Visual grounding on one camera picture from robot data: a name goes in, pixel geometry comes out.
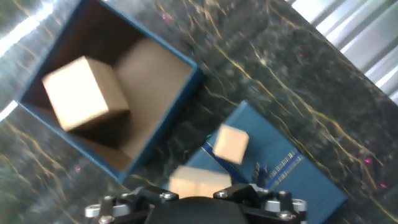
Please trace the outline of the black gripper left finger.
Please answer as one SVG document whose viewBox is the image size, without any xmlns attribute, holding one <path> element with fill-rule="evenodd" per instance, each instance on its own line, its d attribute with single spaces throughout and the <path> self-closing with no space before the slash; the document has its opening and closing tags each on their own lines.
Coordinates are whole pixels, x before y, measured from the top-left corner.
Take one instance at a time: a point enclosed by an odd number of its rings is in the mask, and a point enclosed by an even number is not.
<svg viewBox="0 0 398 224">
<path fill-rule="evenodd" d="M 144 223 L 156 206 L 179 199 L 178 194 L 156 186 L 138 187 L 118 196 L 107 195 L 85 208 L 90 224 Z"/>
</svg>

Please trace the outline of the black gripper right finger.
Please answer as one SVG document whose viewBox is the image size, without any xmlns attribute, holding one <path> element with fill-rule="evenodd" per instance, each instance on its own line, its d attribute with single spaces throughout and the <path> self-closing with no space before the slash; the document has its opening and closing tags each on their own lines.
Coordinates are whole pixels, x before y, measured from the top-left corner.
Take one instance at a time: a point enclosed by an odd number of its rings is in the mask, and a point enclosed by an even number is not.
<svg viewBox="0 0 398 224">
<path fill-rule="evenodd" d="M 249 223 L 306 224 L 307 203 L 288 191 L 274 192 L 253 184 L 236 184 L 213 194 L 216 200 L 233 202 Z"/>
</svg>

